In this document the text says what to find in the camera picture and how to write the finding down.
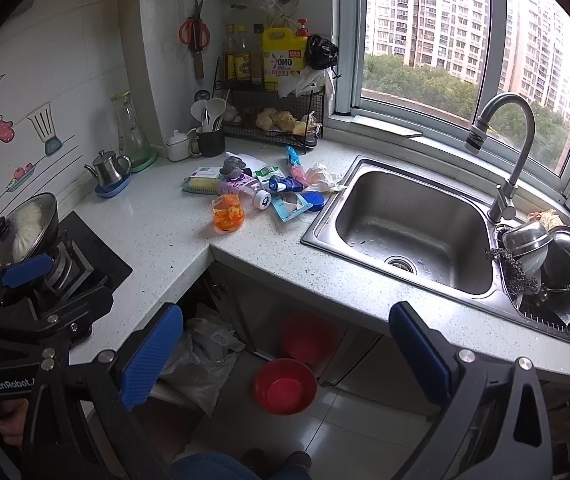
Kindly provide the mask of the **person's left hand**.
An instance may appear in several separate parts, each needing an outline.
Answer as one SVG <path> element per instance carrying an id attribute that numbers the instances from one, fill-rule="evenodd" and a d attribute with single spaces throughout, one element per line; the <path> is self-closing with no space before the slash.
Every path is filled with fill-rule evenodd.
<path id="1" fill-rule="evenodd" d="M 10 446 L 22 447 L 24 423 L 29 401 L 14 399 L 0 402 L 0 438 Z"/>

